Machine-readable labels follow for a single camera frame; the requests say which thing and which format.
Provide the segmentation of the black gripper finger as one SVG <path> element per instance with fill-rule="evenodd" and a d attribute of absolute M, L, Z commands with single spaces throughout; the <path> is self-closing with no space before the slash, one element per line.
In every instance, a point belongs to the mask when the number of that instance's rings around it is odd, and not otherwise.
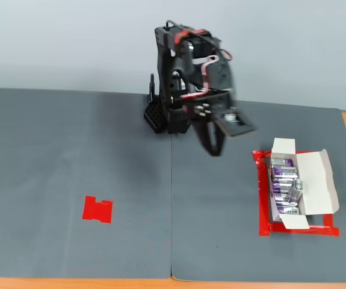
<path fill-rule="evenodd" d="M 218 141 L 216 141 L 215 146 L 213 146 L 211 141 L 211 135 L 208 128 L 208 121 L 206 120 L 192 120 L 191 124 L 196 131 L 197 137 L 208 154 L 212 157 L 219 157 L 220 152 L 218 150 Z"/>
<path fill-rule="evenodd" d="M 214 137 L 215 137 L 215 145 L 212 146 L 211 155 L 220 156 L 223 150 L 225 135 L 216 121 L 212 120 L 211 123 L 213 124 L 213 127 L 214 127 Z"/>

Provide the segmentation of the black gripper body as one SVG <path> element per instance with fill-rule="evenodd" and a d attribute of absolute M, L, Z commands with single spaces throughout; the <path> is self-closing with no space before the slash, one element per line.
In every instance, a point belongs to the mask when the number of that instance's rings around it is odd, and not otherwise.
<path fill-rule="evenodd" d="M 181 96 L 182 108 L 191 120 L 212 120 L 213 115 L 236 114 L 230 90 L 208 90 Z"/>

